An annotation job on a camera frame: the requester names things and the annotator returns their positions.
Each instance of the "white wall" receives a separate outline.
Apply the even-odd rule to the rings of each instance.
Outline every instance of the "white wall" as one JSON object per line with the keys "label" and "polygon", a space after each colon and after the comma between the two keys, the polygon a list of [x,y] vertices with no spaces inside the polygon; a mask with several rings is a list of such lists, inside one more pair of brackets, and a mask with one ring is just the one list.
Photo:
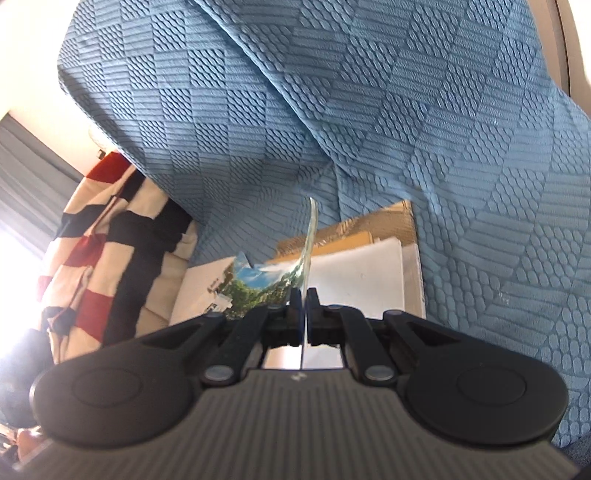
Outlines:
{"label": "white wall", "polygon": [[90,121],[59,88],[57,55],[78,0],[0,1],[0,118],[10,114],[82,173],[97,162]]}

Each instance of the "blue textured blanket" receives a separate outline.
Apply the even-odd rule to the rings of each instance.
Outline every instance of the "blue textured blanket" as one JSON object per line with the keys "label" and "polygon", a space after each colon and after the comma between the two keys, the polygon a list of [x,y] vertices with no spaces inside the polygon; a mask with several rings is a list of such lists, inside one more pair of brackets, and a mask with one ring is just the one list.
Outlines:
{"label": "blue textured blanket", "polygon": [[589,119],[525,0],[83,0],[67,91],[202,225],[270,256],[411,199],[428,316],[552,364],[590,430]]}

